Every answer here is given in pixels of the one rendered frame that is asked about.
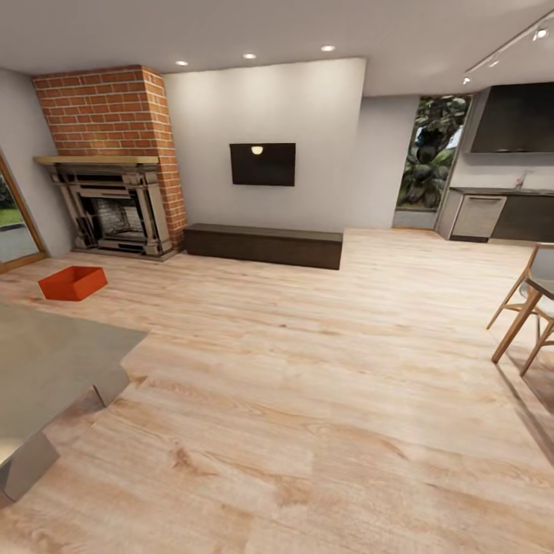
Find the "storage box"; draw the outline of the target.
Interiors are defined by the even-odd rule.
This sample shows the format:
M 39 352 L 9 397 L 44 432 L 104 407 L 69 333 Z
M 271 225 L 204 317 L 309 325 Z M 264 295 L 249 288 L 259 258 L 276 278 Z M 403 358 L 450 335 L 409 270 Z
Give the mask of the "storage box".
M 44 297 L 59 301 L 81 301 L 107 284 L 101 267 L 72 265 L 38 281 Z

